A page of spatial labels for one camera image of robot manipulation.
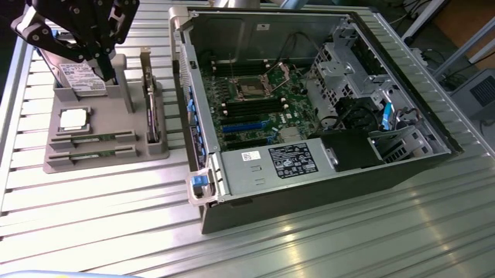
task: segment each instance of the aluminum table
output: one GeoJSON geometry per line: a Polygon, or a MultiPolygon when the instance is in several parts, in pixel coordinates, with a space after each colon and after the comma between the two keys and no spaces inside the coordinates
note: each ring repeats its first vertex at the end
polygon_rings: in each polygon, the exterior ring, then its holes
{"type": "Polygon", "coordinates": [[[53,77],[32,47],[17,41],[0,107],[0,273],[44,269],[141,277],[495,275],[493,151],[385,20],[367,8],[337,7],[361,15],[397,65],[415,76],[416,88],[465,153],[391,190],[200,234],[200,212],[185,196],[188,162],[168,45],[172,4],[205,5],[142,0],[125,44],[117,46],[128,57],[130,86],[141,77],[138,48],[152,49],[172,148],[165,160],[42,172],[53,77]]]}

